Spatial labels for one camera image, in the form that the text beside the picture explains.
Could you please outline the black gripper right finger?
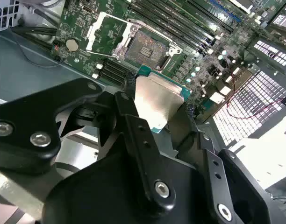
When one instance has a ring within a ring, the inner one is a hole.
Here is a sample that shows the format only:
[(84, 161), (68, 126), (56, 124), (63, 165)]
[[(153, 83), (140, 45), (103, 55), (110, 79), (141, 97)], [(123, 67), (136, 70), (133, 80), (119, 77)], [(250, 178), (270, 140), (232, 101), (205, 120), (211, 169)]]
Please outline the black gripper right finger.
[(270, 224), (272, 215), (259, 184), (229, 150), (215, 153), (208, 135), (198, 130), (193, 107), (182, 105), (171, 119), (177, 158), (193, 165), (202, 178), (209, 220), (215, 224)]

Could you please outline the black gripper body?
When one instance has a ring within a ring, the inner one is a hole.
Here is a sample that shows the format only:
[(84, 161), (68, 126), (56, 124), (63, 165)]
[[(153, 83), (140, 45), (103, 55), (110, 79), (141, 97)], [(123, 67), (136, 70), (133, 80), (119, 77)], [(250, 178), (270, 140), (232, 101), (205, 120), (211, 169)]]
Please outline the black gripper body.
[(176, 191), (173, 210), (152, 216), (140, 205), (126, 154), (115, 153), (61, 181), (49, 194), (44, 224), (211, 224), (203, 181), (190, 165), (163, 154)]

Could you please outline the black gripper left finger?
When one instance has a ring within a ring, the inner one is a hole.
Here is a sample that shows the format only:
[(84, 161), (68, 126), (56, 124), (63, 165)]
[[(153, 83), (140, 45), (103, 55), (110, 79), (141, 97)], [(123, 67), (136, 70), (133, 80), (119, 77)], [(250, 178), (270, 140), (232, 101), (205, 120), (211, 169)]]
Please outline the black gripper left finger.
[(133, 99), (124, 92), (103, 91), (85, 78), (0, 105), (0, 168), (43, 173), (50, 169), (62, 140), (85, 126), (100, 130), (98, 161), (126, 154), (142, 207), (149, 212), (173, 209), (175, 190)]

